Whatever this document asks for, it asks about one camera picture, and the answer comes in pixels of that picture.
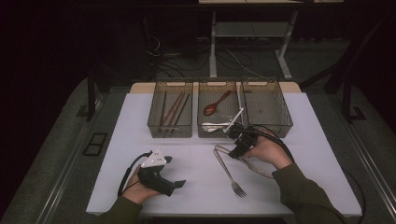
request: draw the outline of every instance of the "green sleeve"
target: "green sleeve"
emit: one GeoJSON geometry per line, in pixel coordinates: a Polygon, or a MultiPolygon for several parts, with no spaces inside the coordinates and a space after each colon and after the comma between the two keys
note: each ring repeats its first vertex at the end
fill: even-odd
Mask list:
{"type": "Polygon", "coordinates": [[[273,172],[273,176],[280,187],[280,201],[295,214],[297,223],[347,223],[326,192],[296,164],[273,172]]]}
{"type": "Polygon", "coordinates": [[[119,197],[107,212],[100,215],[95,224],[134,224],[143,206],[119,197]]]}

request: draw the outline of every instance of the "metal fork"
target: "metal fork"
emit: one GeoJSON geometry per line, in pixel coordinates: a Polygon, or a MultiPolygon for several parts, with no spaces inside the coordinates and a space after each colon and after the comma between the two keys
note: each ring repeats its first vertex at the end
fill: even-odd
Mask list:
{"type": "Polygon", "coordinates": [[[233,192],[235,192],[239,197],[244,197],[247,194],[242,190],[242,188],[238,185],[233,180],[233,177],[231,176],[230,172],[228,171],[227,167],[225,166],[223,160],[221,159],[221,156],[219,155],[218,151],[216,149],[213,149],[213,153],[215,154],[216,158],[220,162],[221,166],[224,168],[225,173],[227,173],[228,177],[230,177],[231,180],[231,187],[233,188],[233,192]]]}

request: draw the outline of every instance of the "spoon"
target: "spoon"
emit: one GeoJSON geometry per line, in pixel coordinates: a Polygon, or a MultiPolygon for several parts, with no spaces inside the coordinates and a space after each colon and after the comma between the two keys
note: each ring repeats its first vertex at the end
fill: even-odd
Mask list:
{"type": "Polygon", "coordinates": [[[204,115],[209,116],[215,113],[218,104],[231,94],[232,91],[226,91],[214,104],[207,105],[204,109],[204,115]]]}

